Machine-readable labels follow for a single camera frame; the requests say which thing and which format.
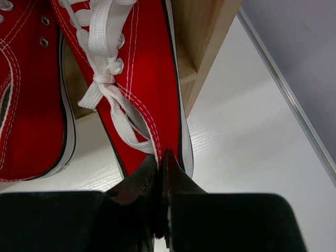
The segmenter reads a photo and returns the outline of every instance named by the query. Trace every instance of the shoe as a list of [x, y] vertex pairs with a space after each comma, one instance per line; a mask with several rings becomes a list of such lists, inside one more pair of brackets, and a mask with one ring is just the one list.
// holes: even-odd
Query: shoe
[[76, 145], [59, 31], [45, 0], [0, 0], [0, 181], [63, 170]]
[[172, 149], [192, 176], [170, 2], [50, 1], [89, 86], [78, 104], [98, 110], [121, 174]]

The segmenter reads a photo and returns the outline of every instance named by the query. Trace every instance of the red shoe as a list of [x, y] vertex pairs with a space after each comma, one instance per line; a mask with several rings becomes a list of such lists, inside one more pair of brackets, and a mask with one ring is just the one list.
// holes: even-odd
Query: red shoe
[[51, 3], [89, 85], [78, 104], [98, 109], [122, 174], [134, 172], [148, 154], [160, 165], [164, 151], [172, 149], [192, 176], [170, 2]]
[[0, 181], [53, 175], [74, 153], [52, 11], [45, 0], [0, 0]]

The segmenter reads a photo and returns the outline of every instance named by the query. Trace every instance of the red canvas fabric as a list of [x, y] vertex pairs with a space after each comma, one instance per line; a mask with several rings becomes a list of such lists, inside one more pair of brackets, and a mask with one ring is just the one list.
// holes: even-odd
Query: red canvas fabric
[[[78, 44], [76, 29], [70, 24], [67, 11], [59, 5], [58, 0], [51, 0], [51, 3], [84, 78], [90, 85], [93, 72]], [[78, 3], [72, 7], [75, 12], [89, 9], [89, 2]], [[140, 111], [149, 126], [159, 163], [165, 149], [172, 149], [178, 157], [179, 91], [161, 0], [138, 0], [122, 33], [125, 35], [125, 44], [119, 50], [118, 57], [124, 62], [124, 70], [115, 77], [119, 88]], [[129, 147], [120, 139], [111, 121], [110, 105], [105, 98], [97, 109], [127, 175], [131, 174], [139, 167], [146, 154]]]
[[[53, 10], [45, 0], [11, 2], [12, 11], [0, 10], [5, 17], [0, 24], [0, 98], [7, 88], [11, 92], [0, 133], [0, 181], [48, 171], [60, 156], [64, 134]], [[41, 37], [49, 47], [40, 44]]]

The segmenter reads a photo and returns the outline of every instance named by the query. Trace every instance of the metal strip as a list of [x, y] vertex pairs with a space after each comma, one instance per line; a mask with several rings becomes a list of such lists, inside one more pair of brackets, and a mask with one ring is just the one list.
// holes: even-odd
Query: metal strip
[[324, 146], [315, 128], [311, 124], [306, 113], [304, 112], [303, 108], [301, 107], [294, 93], [290, 89], [284, 76], [281, 74], [278, 66], [274, 62], [271, 54], [265, 47], [263, 41], [259, 37], [257, 31], [254, 29], [254, 26], [252, 25], [251, 21], [248, 19], [242, 7], [239, 8], [237, 17], [240, 23], [242, 24], [242, 26], [244, 27], [249, 38], [251, 39], [252, 43], [254, 44], [255, 48], [257, 49], [260, 57], [262, 58], [270, 74], [272, 75], [273, 80], [277, 84], [279, 90], [281, 91], [287, 104], [289, 105], [294, 116], [299, 122], [301, 128], [306, 134], [306, 137], [308, 138], [310, 144], [315, 150], [317, 156], [319, 157], [321, 163], [323, 164], [325, 170], [327, 171], [330, 179], [333, 181], [334, 185], [336, 186], [336, 164], [334, 160], [332, 159], [331, 155], [329, 154], [327, 148]]

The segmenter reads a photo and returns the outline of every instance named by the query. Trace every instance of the sneaker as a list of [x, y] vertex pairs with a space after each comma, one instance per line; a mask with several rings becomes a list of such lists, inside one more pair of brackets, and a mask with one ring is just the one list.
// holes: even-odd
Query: sneaker
[[170, 2], [51, 0], [89, 86], [81, 107], [97, 109], [123, 176], [148, 154], [172, 149], [193, 173]]
[[74, 153], [59, 45], [48, 1], [0, 0], [0, 181], [53, 175]]

